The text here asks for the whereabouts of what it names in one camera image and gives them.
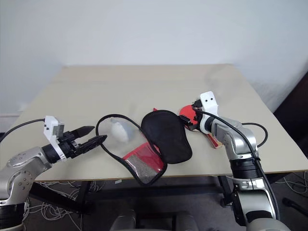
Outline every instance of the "black cable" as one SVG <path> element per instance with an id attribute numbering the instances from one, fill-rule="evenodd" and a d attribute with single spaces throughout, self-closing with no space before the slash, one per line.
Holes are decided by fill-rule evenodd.
<path id="1" fill-rule="evenodd" d="M 233 129 L 234 131 L 236 131 L 243 139 L 244 141 L 246 142 L 246 144 L 248 145 L 248 148 L 251 152 L 251 155 L 253 156 L 253 158 L 255 159 L 255 162 L 257 164 L 257 167 L 259 169 L 259 171 L 261 172 L 261 175 L 262 177 L 264 178 L 264 181 L 266 182 L 267 186 L 268 186 L 268 189 L 269 189 L 269 192 L 271 194 L 271 197 L 272 197 L 272 200 L 274 201 L 274 206 L 275 206 L 275 212 L 276 212 L 276 219 L 277 220 L 280 220 L 280 213 L 279 213 L 279 208 L 278 208 L 278 203 L 277 203 L 277 199 L 275 197 L 275 194 L 274 194 L 274 191 L 273 189 L 271 188 L 270 186 L 270 183 L 269 183 L 269 180 L 267 179 L 262 167 L 261 167 L 261 164 L 260 164 L 260 161 L 259 161 L 259 158 L 256 156 L 256 153 L 253 149 L 253 147 L 251 146 L 251 143 L 249 142 L 249 140 L 247 139 L 247 137 L 241 132 L 239 131 L 236 127 L 234 127 L 233 125 L 231 125 L 230 123 L 228 123 L 227 121 L 225 121 L 224 119 L 212 114 L 212 113 L 209 113 L 209 112 L 204 112 L 204 111 L 201 111 L 201 110 L 198 110 L 194 107 L 192 107 L 192 109 L 195 111 L 195 112 L 199 112 L 199 113 L 202 113 L 202 114 L 205 114 L 205 115 L 209 115 L 217 120 L 219 120 L 220 122 L 224 123 L 225 125 L 229 126 L 231 129 Z"/>
<path id="2" fill-rule="evenodd" d="M 264 137 L 264 140 L 260 144 L 257 145 L 258 148 L 261 147 L 263 144 L 265 144 L 265 142 L 268 140 L 269 133 L 264 126 L 257 124 L 257 123 L 242 123 L 242 125 L 255 125 L 263 129 L 265 133 L 265 137 Z"/>
<path id="3" fill-rule="evenodd" d="M 28 122 L 25 122 L 25 123 L 22 123 L 20 125 L 17 125 L 16 127 L 8 130 L 7 132 L 4 133 L 3 136 L 0 137 L 0 143 L 4 140 L 5 137 L 7 137 L 11 132 L 15 131 L 16 129 L 24 126 L 24 125 L 27 125 L 27 124 L 32 124 L 32 123 L 35 123 L 35 122 L 39 122 L 39 121 L 43 121 L 45 122 L 45 119 L 34 119 L 34 120 L 30 120 Z"/>

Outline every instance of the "mesh pouch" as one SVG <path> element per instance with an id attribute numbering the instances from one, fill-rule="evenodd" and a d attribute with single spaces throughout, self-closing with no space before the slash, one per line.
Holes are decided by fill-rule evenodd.
<path id="1" fill-rule="evenodd" d="M 151 185 L 163 175 L 167 163 L 142 128 L 124 115 L 101 118 L 96 134 L 107 135 L 101 147 L 124 165 L 141 185 Z"/>

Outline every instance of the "white bracket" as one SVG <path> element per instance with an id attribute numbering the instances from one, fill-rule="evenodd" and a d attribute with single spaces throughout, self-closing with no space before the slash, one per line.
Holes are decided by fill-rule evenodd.
<path id="1" fill-rule="evenodd" d="M 214 96 L 213 92 L 208 91 L 208 92 L 202 93 L 200 95 L 200 100 L 201 100 L 201 103 L 202 103 L 202 108 L 201 108 L 202 111 L 209 112 L 211 114 L 218 116 L 218 104 L 215 100 L 215 96 Z M 202 119 L 201 119 L 201 122 L 200 122 L 200 130 L 205 134 L 211 133 L 210 131 L 207 131 L 205 129 L 205 122 L 209 118 L 210 118 L 210 116 L 202 114 Z"/>
<path id="2" fill-rule="evenodd" d="M 53 116 L 45 117 L 44 135 L 49 140 L 62 161 L 66 161 L 66 156 L 58 145 L 57 139 L 63 136 L 64 123 L 61 123 Z"/>

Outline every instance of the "white wall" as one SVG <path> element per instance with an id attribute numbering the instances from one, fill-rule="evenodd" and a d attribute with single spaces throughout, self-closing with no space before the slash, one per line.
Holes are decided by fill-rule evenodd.
<path id="1" fill-rule="evenodd" d="M 1 0 L 0 114 L 19 113 L 75 64 L 232 63 L 274 111 L 308 70 L 307 9 L 307 0 Z"/>

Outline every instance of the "table leg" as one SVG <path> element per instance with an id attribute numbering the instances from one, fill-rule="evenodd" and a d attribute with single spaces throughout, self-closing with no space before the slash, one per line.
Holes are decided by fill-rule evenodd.
<path id="1" fill-rule="evenodd" d="M 224 198 L 221 200 L 221 206 L 229 206 L 232 203 L 232 198 L 231 198 L 231 188 L 228 183 L 228 178 L 226 176 L 218 176 L 219 183 L 223 189 L 223 196 Z"/>
<path id="2" fill-rule="evenodd" d="M 54 192 L 48 188 L 39 185 L 38 183 L 34 183 L 32 185 L 29 196 L 34 199 L 61 207 L 69 211 L 83 213 L 85 210 L 83 203 L 79 203 L 65 196 L 62 196 L 57 192 Z"/>
<path id="3" fill-rule="evenodd" d="M 76 202 L 84 205 L 86 202 L 86 196 L 89 192 L 91 181 L 83 181 L 80 186 L 79 194 L 77 196 Z"/>

